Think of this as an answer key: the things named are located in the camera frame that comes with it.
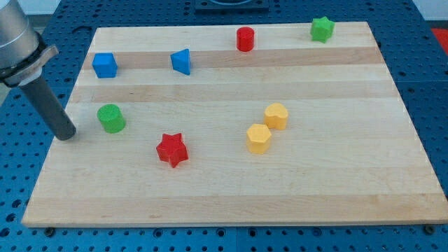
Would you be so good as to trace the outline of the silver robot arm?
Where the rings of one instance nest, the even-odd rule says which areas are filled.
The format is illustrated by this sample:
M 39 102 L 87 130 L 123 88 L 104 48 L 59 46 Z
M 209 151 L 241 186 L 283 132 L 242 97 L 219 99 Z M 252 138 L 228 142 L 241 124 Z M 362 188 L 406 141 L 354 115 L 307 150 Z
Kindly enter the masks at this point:
M 1 82 L 9 88 L 35 81 L 59 53 L 34 30 L 17 0 L 1 0 Z

